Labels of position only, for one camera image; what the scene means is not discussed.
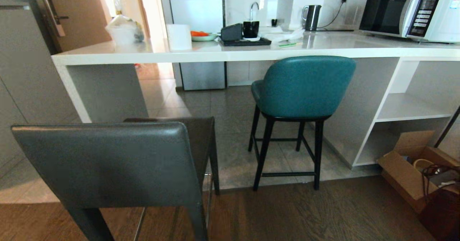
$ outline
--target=faucet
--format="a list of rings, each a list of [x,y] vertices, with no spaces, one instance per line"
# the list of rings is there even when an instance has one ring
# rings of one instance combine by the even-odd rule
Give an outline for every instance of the faucet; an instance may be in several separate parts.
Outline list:
[[[254,4],[257,6],[257,10],[259,10],[257,2],[254,2],[254,3],[251,4],[251,9],[249,10],[249,21],[253,20],[253,7],[254,7]]]

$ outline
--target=wooden floor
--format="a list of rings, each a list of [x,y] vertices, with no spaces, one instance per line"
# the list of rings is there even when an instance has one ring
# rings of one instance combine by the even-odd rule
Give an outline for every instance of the wooden floor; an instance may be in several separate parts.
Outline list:
[[[380,177],[225,190],[214,196],[211,240],[433,240]],[[116,240],[131,240],[141,208],[102,209]],[[84,240],[59,203],[0,205],[0,240]],[[139,240],[192,240],[181,207],[149,208]]]

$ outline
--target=cardboard box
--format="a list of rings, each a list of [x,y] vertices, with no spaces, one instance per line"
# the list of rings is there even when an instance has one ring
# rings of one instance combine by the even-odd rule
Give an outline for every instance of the cardboard box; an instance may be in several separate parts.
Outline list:
[[[421,213],[426,206],[422,187],[422,174],[412,164],[407,162],[403,156],[409,156],[412,161],[426,159],[434,164],[460,166],[457,160],[440,149],[427,147],[427,143],[432,139],[433,133],[434,131],[401,133],[393,151],[385,154],[378,160],[378,164],[384,169],[382,176],[417,213]],[[425,177],[424,180],[425,184],[427,184],[428,179]],[[438,187],[431,182],[429,184],[428,193],[430,198],[433,198],[436,195]]]

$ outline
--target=black mug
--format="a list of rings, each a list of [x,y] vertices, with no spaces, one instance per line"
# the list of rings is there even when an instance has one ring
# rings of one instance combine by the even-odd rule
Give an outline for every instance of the black mug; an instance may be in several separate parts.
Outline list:
[[[245,21],[243,22],[243,36],[244,38],[256,38],[258,34],[259,21]]]

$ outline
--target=refrigerator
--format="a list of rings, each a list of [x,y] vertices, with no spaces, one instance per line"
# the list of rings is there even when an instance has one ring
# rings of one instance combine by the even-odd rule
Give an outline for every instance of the refrigerator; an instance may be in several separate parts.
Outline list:
[[[194,31],[218,33],[224,26],[223,0],[169,0],[174,24],[187,24]],[[184,90],[225,88],[225,63],[182,62]]]

